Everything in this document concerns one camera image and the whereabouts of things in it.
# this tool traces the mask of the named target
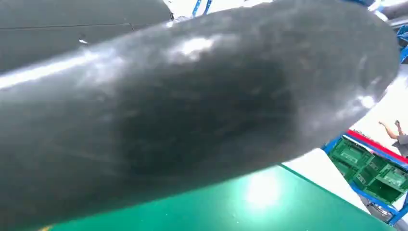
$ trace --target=black rubber hose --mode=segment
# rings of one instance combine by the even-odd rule
[[[355,4],[278,0],[167,23],[0,77],[0,226],[133,205],[297,157],[398,71]]]

